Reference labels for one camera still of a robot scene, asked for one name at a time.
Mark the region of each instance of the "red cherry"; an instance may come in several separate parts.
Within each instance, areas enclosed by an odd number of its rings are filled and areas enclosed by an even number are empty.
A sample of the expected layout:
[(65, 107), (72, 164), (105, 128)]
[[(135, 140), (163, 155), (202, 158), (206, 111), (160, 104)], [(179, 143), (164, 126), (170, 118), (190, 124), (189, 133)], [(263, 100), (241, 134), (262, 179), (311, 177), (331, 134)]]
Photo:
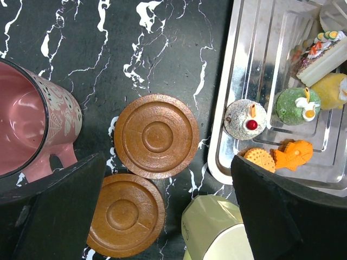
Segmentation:
[(246, 126), (249, 130), (256, 130), (256, 128), (258, 127), (258, 123), (255, 120), (249, 120)]

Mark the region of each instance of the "marble tabletop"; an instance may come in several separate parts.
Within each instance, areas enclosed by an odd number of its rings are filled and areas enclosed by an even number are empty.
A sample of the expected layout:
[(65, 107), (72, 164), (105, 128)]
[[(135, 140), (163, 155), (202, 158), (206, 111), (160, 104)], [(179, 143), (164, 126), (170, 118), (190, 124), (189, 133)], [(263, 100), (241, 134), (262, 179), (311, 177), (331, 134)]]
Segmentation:
[[(153, 180), (166, 206), (160, 237), (128, 259), (182, 259), (181, 215), (193, 197), (236, 202), (207, 165), (231, 7), (230, 0), (0, 0), (0, 57), (69, 90), (83, 110), (77, 159), (103, 151), (106, 176), (127, 172), (114, 150), (114, 125), (149, 93), (180, 99), (198, 121), (201, 141), (189, 167)], [(19, 175), (16, 185), (25, 183)], [(82, 259), (110, 258), (86, 247)]]

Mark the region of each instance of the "metal tray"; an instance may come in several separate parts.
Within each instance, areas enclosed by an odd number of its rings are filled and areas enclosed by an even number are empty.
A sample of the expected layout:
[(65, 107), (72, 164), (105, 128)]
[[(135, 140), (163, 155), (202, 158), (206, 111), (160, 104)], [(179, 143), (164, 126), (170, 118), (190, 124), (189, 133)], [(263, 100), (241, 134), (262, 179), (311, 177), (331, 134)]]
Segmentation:
[[(321, 111), (315, 121), (287, 126), (273, 116), (276, 94), (302, 83), (290, 73), (289, 52), (320, 30), (320, 2), (299, 0), (235, 0), (216, 105), (208, 166), (220, 182), (232, 184), (230, 164), (246, 148), (277, 149), (285, 139), (311, 142), (313, 158), (295, 172), (276, 174), (330, 194), (347, 196), (347, 112)], [(261, 103), (267, 128), (250, 141), (239, 141), (224, 130), (223, 115), (238, 99)]]

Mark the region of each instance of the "pink mug handle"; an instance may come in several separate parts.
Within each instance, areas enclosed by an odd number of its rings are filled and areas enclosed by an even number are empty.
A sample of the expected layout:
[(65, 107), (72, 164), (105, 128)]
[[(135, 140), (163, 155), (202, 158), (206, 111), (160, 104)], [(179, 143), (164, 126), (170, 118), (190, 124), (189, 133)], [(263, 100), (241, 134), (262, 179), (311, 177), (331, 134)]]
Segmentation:
[[(73, 144), (64, 146), (63, 150), (57, 153), (56, 156), (60, 159), (64, 168), (69, 167), (77, 162)], [(23, 173), (29, 183), (53, 173), (52, 169), (50, 168), (49, 157), (50, 154), (44, 154), (23, 170)]]

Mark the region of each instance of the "mug rim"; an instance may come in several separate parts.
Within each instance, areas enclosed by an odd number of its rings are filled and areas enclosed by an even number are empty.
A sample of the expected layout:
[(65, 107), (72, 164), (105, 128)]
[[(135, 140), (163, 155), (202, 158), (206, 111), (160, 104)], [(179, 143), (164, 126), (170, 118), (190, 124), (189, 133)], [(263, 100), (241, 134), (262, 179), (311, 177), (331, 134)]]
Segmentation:
[(44, 96), (42, 94), (41, 89), (39, 88), (38, 84), (36, 83), (36, 81), (33, 79), (33, 77), (31, 77), (23, 68), (21, 68), (20, 66), (16, 65), (15, 63), (6, 60), (4, 58), (0, 57), (0, 62), (5, 63), (6, 65), (14, 68), (15, 70), (17, 70), (18, 72), (20, 72), (24, 77), (27, 78), (27, 80), (30, 81), (30, 83), (34, 86), (34, 88), (36, 89), (36, 91), (38, 92), (38, 95), (41, 98), (41, 101), (43, 102), (43, 108), (44, 108), (44, 118), (45, 118), (45, 126), (44, 126), (44, 132), (43, 132), (43, 137), (41, 140), (40, 145), (38, 146), (37, 150), (35, 151), (35, 153), (24, 163), (22, 164), (20, 167), (18, 167), (17, 169), (14, 169), (10, 172), (7, 172), (3, 175), (0, 175), (0, 179), (2, 178), (6, 178), (8, 176), (14, 175), (18, 172), (21, 172), (24, 168), (26, 168), (29, 164), (31, 164), (38, 156), (38, 154), (42, 151), (42, 148), (44, 146), (44, 143), (46, 141), (47, 135), (48, 135), (48, 127), (49, 127), (49, 111), (48, 111), (48, 105), (46, 100), (44, 99)]

